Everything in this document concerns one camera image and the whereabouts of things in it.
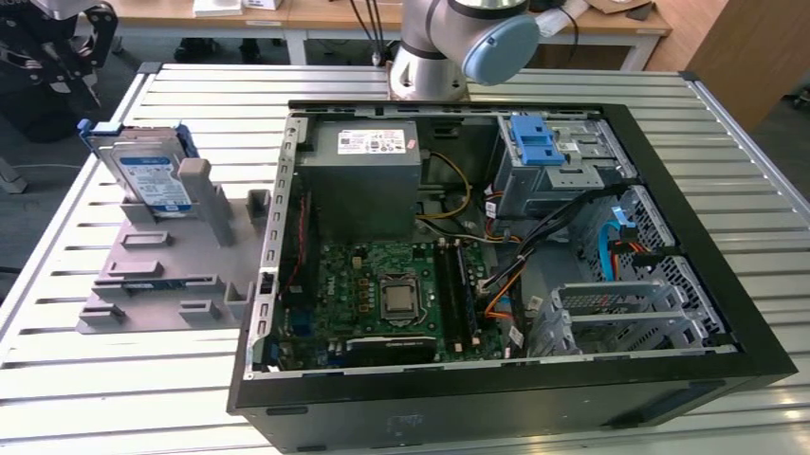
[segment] motherboard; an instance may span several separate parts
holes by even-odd
[[[499,326],[477,314],[480,253],[477,244],[323,244],[316,304],[288,314],[296,367],[500,358]]]

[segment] cpu socket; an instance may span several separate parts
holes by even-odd
[[[401,327],[419,318],[419,280],[408,273],[380,276],[380,318]]]

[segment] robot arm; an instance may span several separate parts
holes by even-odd
[[[495,85],[524,67],[539,41],[528,0],[407,0],[391,67],[393,97],[459,100],[465,78]]]
[[[74,45],[80,12],[92,26],[92,35]],[[18,81],[50,84],[83,109],[97,107],[89,87],[95,84],[95,68],[104,66],[116,27],[112,6],[97,0],[0,3],[0,73]]]

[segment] gray 3d printed holder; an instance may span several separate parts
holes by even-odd
[[[144,204],[121,204],[128,221],[78,315],[83,334],[239,326],[255,293],[269,192],[228,201],[209,168],[201,158],[180,165],[189,216],[157,219]]]

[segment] desk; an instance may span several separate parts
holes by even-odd
[[[169,36],[199,38],[283,38],[291,64],[307,64],[308,39],[364,40],[348,0],[284,0],[271,11],[245,9],[240,16],[199,17],[191,12],[192,0],[111,0],[119,16],[117,36]],[[385,39],[400,39],[401,6],[380,0],[380,20]],[[622,14],[604,15],[588,9],[576,19],[579,44],[628,46],[622,69],[642,70],[660,37],[672,30],[658,13],[638,22]],[[574,29],[567,27],[540,44],[568,45]]]
[[[469,91],[472,100],[627,105],[799,373],[655,428],[384,453],[806,454],[810,208],[722,106],[675,73],[527,70],[494,87],[471,83]],[[211,180],[243,197],[273,188],[288,100],[384,98],[377,69],[167,64],[156,75],[136,75],[112,120],[181,118]],[[225,413],[236,329],[73,331],[124,219],[112,182],[91,157],[0,307],[2,454],[275,454]]]

